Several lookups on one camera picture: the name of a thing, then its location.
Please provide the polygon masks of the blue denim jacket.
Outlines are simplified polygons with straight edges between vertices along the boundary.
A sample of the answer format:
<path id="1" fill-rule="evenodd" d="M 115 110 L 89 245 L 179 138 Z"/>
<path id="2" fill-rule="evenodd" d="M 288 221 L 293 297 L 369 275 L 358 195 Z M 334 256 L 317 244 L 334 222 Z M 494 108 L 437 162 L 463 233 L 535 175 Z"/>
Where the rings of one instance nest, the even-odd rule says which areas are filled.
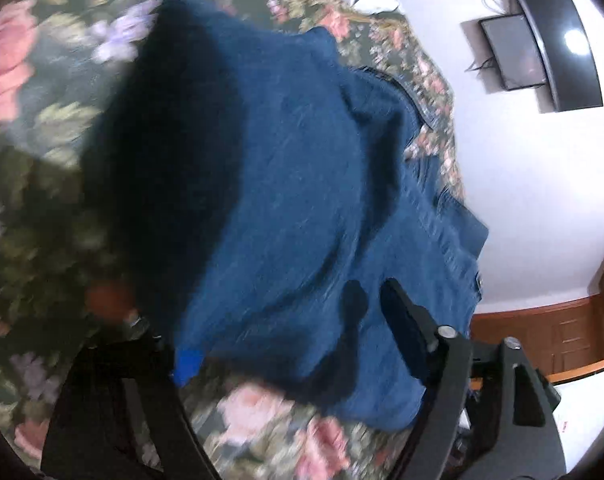
<path id="1" fill-rule="evenodd" d="M 422 387 L 380 306 L 395 278 L 466 332 L 488 230 L 434 157 L 407 160 L 412 99 L 344 66 L 334 37 L 164 0 L 83 154 L 139 310 L 327 414 L 396 431 Z"/>

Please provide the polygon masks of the wooden wardrobe cabinet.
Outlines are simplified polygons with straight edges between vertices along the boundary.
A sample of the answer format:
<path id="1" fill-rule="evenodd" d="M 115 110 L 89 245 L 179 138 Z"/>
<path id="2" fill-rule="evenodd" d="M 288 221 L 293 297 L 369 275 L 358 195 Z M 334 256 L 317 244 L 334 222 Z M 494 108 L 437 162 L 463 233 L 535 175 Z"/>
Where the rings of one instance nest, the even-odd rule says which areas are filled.
<path id="1" fill-rule="evenodd" d="M 497 344 L 513 336 L 533 366 L 555 384 L 604 370 L 604 270 L 598 293 L 555 304 L 500 313 L 477 314 L 473 339 Z"/>

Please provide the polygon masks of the floral bedspread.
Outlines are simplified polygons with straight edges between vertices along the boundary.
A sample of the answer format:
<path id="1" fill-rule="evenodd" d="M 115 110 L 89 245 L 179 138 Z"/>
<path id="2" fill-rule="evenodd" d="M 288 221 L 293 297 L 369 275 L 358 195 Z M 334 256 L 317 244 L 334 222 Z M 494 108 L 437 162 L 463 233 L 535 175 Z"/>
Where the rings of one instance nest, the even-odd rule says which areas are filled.
<path id="1" fill-rule="evenodd" d="M 159 0 L 0 0 L 0 432 L 40 468 L 55 400 L 96 330 L 94 278 L 116 274 L 104 228 L 84 203 L 83 140 L 148 32 Z M 268 29 L 328 28 L 342 61 L 399 81 L 427 115 L 409 147 L 436 155 L 462 195 L 453 93 L 400 11 L 343 0 L 210 0 Z"/>

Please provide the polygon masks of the black wall television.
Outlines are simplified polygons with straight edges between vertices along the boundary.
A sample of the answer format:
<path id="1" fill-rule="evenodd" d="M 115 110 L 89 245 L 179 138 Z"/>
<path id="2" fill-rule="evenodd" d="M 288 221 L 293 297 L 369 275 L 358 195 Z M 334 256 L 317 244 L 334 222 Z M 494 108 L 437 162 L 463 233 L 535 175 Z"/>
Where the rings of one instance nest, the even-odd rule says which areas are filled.
<path id="1" fill-rule="evenodd" d="M 518 0 L 540 50 L 558 112 L 602 106 L 590 42 L 573 0 Z"/>

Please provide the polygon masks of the small black wall monitor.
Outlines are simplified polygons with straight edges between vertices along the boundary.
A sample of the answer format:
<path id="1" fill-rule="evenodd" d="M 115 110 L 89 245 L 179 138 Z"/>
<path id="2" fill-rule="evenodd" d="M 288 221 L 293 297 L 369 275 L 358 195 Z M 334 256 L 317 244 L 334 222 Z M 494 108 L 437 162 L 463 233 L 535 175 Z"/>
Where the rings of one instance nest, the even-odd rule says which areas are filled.
<path id="1" fill-rule="evenodd" d="M 479 25 L 506 90 L 534 88 L 546 84 L 542 56 L 523 14 L 485 18 Z"/>

